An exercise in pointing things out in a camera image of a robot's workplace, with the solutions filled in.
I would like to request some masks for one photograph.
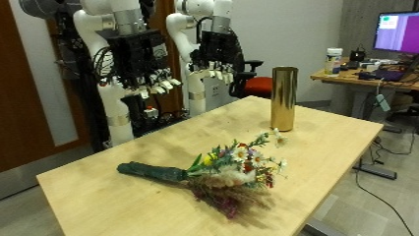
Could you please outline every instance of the standing desk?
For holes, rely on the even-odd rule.
[[[184,185],[117,172],[123,162],[188,168],[200,153],[270,131],[272,101],[249,96],[39,175],[66,235],[297,235],[382,124],[296,107],[289,143],[262,148],[289,167],[269,191],[272,210],[229,220]]]
[[[310,75],[313,80],[318,80],[328,84],[345,85],[354,92],[354,105],[353,105],[353,113],[352,116],[356,118],[366,119],[371,116],[371,107],[373,103],[377,102],[375,95],[379,85],[379,80],[360,80],[358,75],[356,73],[361,72],[358,70],[341,71],[338,77],[328,77],[325,75],[325,70],[317,71]],[[401,82],[391,82],[390,85],[386,85],[381,88],[381,93],[385,95],[385,99],[387,103],[391,103],[393,97],[397,91],[410,91],[419,90],[419,82],[409,83],[409,81],[414,81],[417,75],[410,75]],[[385,112],[381,110],[381,116],[386,116]],[[402,131],[391,126],[385,126],[385,130],[395,133],[401,133]],[[369,173],[373,173],[387,179],[397,179],[397,173],[389,171],[386,169],[378,168],[373,165],[357,165],[354,168],[361,169]]]
[[[341,71],[338,77],[328,77],[325,75],[325,70],[317,71],[310,75],[310,78],[316,81],[321,81],[328,84],[345,85],[350,88],[350,90],[356,93],[354,96],[354,106],[352,116],[356,118],[365,118],[370,115],[366,114],[369,111],[366,110],[366,101],[369,100],[369,95],[375,94],[378,90],[379,80],[358,80],[358,75],[356,73],[361,72],[358,70]],[[410,91],[419,90],[419,82],[415,84],[405,83],[415,79],[415,75],[411,75],[401,82],[391,82],[390,85],[386,85],[381,91],[385,94],[386,101],[391,103],[395,91]]]

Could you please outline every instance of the gold cylinder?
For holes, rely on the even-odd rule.
[[[296,67],[273,69],[272,128],[280,131],[290,131],[294,127],[297,74]]]

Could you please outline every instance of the wooden table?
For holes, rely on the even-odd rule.
[[[285,147],[289,179],[270,189],[276,206],[233,220],[180,186],[117,172],[123,162],[188,168],[200,153],[270,130],[270,105],[249,96],[39,175],[66,235],[297,235],[382,128],[381,124],[296,107]]]
[[[322,82],[336,83],[336,84],[349,84],[349,85],[362,85],[362,86],[371,86],[377,87],[379,80],[360,80],[358,75],[356,73],[361,72],[362,69],[358,70],[349,70],[349,71],[341,71],[338,77],[328,77],[325,75],[325,70],[320,70],[316,73],[310,75],[310,78],[313,80],[318,80]],[[409,76],[406,79],[403,79],[401,82],[391,82],[390,87],[402,88],[402,89],[411,89],[411,90],[419,90],[419,83],[415,84],[405,83],[415,79],[415,75]]]

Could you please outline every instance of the green wrapped stem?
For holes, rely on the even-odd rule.
[[[188,179],[187,170],[176,167],[153,166],[132,161],[131,163],[120,164],[117,169],[123,174],[151,177],[171,182],[181,182]]]

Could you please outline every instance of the monitor screen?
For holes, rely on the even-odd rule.
[[[374,49],[419,53],[419,12],[379,14]]]

